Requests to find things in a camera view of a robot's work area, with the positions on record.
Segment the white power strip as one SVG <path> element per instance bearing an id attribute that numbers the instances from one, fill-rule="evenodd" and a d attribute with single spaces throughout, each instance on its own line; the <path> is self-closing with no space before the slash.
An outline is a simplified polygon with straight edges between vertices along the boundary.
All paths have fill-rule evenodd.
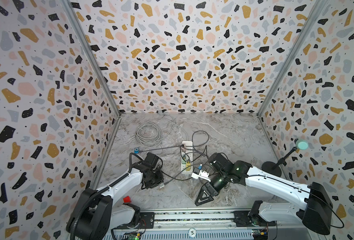
<path id="1" fill-rule="evenodd" d="M 193 161 L 193 142 L 192 141 L 182 141 L 180 147 L 181 156 L 181 171 L 185 176 L 191 175 L 193 172 L 192 161 Z"/>

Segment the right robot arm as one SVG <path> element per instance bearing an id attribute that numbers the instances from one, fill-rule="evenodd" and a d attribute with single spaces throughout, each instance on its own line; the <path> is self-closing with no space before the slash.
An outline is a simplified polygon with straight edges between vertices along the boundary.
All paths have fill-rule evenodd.
<path id="1" fill-rule="evenodd" d="M 244 161 L 232 163 L 221 153 L 210 156 L 209 166 L 215 171 L 213 175 L 204 171 L 203 165 L 192 171 L 192 178 L 206 180 L 195 200 L 196 206 L 212 202 L 227 184 L 240 184 L 263 190 L 285 200 L 285 203 L 255 201 L 248 213 L 235 212 L 234 222 L 238 227 L 269 227 L 277 222 L 292 222 L 302 223 L 319 235 L 331 233 L 335 212 L 323 185 L 292 182 Z"/>

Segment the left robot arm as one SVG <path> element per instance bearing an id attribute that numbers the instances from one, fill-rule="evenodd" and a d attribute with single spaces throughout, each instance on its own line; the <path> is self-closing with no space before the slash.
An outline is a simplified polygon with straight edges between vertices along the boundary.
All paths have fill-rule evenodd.
<path id="1" fill-rule="evenodd" d="M 66 226 L 71 240 L 101 240 L 116 227 L 139 229 L 146 224 L 141 220 L 140 207 L 130 202 L 119 207 L 115 204 L 136 186 L 152 189 L 162 184 L 164 162 L 152 153 L 147 153 L 144 159 L 135 153 L 129 157 L 129 168 L 119 178 L 104 187 L 87 188 L 81 193 Z"/>

